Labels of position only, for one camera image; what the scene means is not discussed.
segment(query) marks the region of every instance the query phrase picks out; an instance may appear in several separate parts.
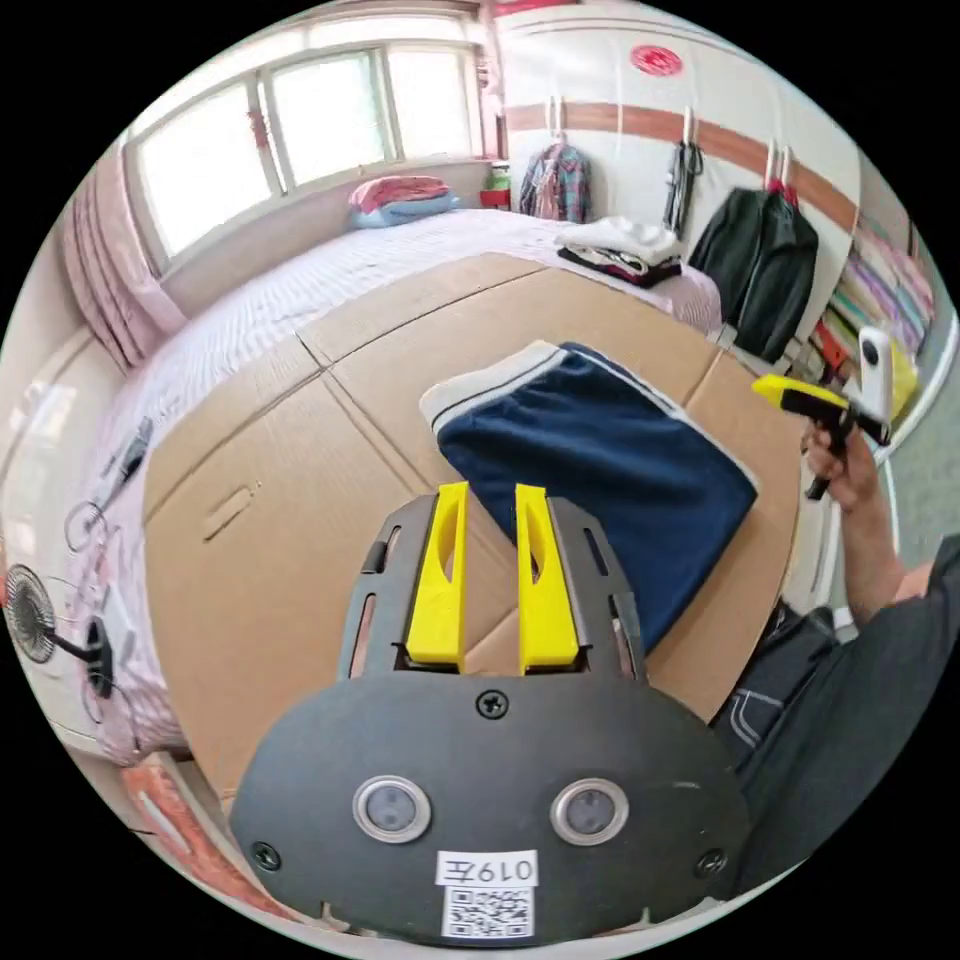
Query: pink striped bedsheet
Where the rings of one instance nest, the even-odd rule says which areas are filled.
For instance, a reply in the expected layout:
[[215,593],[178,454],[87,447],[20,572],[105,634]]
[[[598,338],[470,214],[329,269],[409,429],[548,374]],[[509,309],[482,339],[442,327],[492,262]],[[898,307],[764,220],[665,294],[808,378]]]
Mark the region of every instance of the pink striped bedsheet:
[[[558,257],[554,237],[563,226],[496,210],[454,211],[389,230],[348,233],[250,281],[164,344],[125,384],[102,424],[76,500],[93,496],[110,454],[144,416],[155,421],[151,441],[155,448],[218,384],[303,324],[440,263],[483,253],[510,254],[607,283],[704,334],[722,326],[719,294],[708,277],[684,267],[682,276],[653,290],[638,289]],[[170,703],[151,629],[143,552],[145,475],[141,468],[109,508],[107,533],[100,531],[70,558],[73,581],[79,583],[97,552],[102,554],[102,573],[119,592],[136,628],[136,642],[116,664],[120,692],[98,704],[100,745],[108,757],[125,765],[156,750],[188,747]],[[104,540],[107,545],[100,549]],[[91,612],[90,604],[80,596],[71,616],[82,621]]]

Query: windowsill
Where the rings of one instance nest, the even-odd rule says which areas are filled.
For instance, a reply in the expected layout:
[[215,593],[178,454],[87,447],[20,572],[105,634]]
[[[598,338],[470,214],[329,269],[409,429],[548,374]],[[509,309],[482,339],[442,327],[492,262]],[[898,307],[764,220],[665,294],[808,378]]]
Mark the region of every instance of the windowsill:
[[491,162],[491,159],[484,157],[451,157],[442,154],[434,158],[424,157],[419,160],[404,160],[401,163],[381,164],[370,167],[362,173],[358,172],[357,170],[351,170],[344,173],[336,173],[329,177],[323,177],[319,180],[314,180],[311,183],[297,188],[294,193],[286,194],[285,196],[281,197],[271,197],[269,200],[266,200],[263,203],[244,211],[242,214],[239,214],[232,220],[229,220],[227,223],[222,224],[215,230],[211,230],[209,233],[201,237],[200,240],[197,240],[191,246],[187,247],[186,250],[177,254],[177,256],[171,260],[167,269],[164,270],[160,275],[159,282],[162,285],[173,279],[199,257],[202,257],[204,254],[214,250],[221,243],[223,243],[224,240],[236,233],[239,233],[241,230],[246,229],[247,227],[256,223],[258,220],[261,220],[264,217],[273,216],[282,210],[290,209],[291,207],[294,207],[297,204],[310,199],[311,197],[315,197],[321,193],[326,193],[329,190],[335,190],[337,187],[342,187],[350,183],[359,184],[366,179],[372,179],[374,177],[393,176],[412,170],[421,170],[424,167],[442,168],[464,166],[465,164],[472,163],[489,164]]

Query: plaid shirt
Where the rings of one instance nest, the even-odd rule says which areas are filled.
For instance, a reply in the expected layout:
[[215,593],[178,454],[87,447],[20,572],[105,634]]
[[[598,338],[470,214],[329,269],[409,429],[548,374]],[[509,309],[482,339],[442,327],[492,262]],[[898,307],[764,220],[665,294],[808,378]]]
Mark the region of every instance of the plaid shirt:
[[590,161],[564,142],[543,150],[527,167],[518,209],[544,220],[586,223],[590,213]]

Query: red round sticker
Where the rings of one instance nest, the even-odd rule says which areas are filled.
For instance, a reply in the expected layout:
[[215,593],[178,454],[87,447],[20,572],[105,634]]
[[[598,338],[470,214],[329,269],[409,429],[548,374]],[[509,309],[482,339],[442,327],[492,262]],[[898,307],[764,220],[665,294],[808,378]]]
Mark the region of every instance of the red round sticker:
[[630,62],[652,77],[672,77],[683,69],[683,61],[666,47],[634,47]]

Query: fan grille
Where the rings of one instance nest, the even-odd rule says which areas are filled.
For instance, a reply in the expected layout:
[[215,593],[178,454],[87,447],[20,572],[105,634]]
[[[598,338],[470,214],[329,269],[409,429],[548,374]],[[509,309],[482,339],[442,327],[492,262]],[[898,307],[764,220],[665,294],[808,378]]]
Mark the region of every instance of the fan grille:
[[10,636],[28,659],[46,663],[56,649],[46,631],[56,628],[56,615],[50,596],[40,578],[23,564],[15,564],[7,572],[7,603],[4,614]]

